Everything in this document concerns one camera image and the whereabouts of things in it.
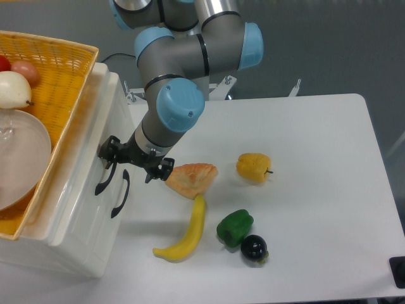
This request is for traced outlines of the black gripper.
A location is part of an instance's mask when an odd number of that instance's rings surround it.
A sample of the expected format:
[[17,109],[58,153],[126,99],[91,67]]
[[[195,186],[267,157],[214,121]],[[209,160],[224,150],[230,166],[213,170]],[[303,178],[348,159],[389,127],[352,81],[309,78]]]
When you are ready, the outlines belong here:
[[157,179],[166,181],[175,164],[173,158],[164,158],[164,148],[153,144],[144,134],[132,134],[123,144],[116,136],[109,136],[97,151],[107,170],[116,162],[117,154],[119,163],[130,163],[146,171],[146,184]]

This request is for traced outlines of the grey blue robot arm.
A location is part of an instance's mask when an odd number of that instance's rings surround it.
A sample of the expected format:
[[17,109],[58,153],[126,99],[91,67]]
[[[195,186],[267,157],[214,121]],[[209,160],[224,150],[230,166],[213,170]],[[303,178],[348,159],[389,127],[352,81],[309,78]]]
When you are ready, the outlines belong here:
[[195,126],[206,97],[196,80],[243,70],[263,59],[255,23],[244,22],[235,1],[111,1],[123,29],[140,28],[134,42],[148,110],[127,142],[110,136],[98,156],[114,171],[129,163],[147,180],[166,180],[174,167],[167,156]]

